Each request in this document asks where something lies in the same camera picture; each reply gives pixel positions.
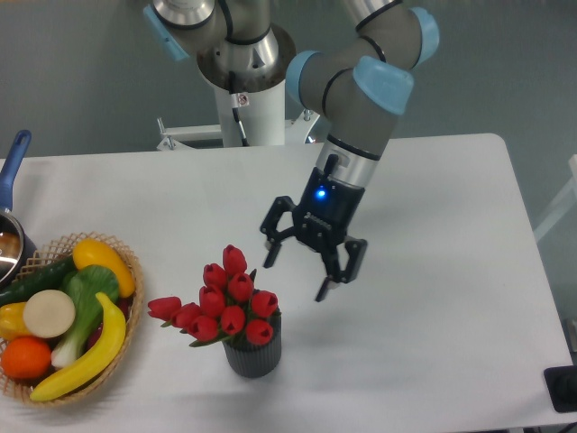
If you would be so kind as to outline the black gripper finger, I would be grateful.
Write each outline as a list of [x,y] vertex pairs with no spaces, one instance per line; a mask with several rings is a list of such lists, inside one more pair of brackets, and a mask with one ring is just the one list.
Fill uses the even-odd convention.
[[348,261],[344,268],[341,268],[339,253],[336,245],[324,243],[319,251],[325,266],[326,276],[316,294],[315,301],[323,301],[329,290],[338,284],[347,284],[357,278],[368,242],[364,239],[357,239],[350,236],[344,238],[343,246],[348,254]]
[[279,255],[282,242],[294,236],[296,229],[290,226],[284,230],[278,229],[281,217],[286,213],[292,213],[296,205],[289,196],[276,197],[266,215],[264,217],[260,230],[266,236],[266,247],[268,254],[264,260],[263,267],[271,268]]

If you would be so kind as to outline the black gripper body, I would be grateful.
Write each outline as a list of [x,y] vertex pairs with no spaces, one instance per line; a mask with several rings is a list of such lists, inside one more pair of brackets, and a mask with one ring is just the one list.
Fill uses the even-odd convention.
[[317,253],[344,242],[364,188],[342,183],[314,168],[299,204],[292,210],[297,240]]

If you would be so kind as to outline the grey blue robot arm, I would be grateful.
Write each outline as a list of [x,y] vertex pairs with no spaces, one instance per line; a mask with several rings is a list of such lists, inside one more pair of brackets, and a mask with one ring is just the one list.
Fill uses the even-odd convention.
[[270,18],[268,1],[150,1],[144,15],[176,60],[192,57],[215,91],[224,146],[286,140],[285,100],[325,118],[329,132],[298,203],[276,198],[261,224],[265,266],[294,237],[318,253],[325,280],[316,297],[353,281],[367,244],[348,227],[414,80],[439,44],[434,17],[400,1],[350,1],[356,39],[335,53],[297,51]]

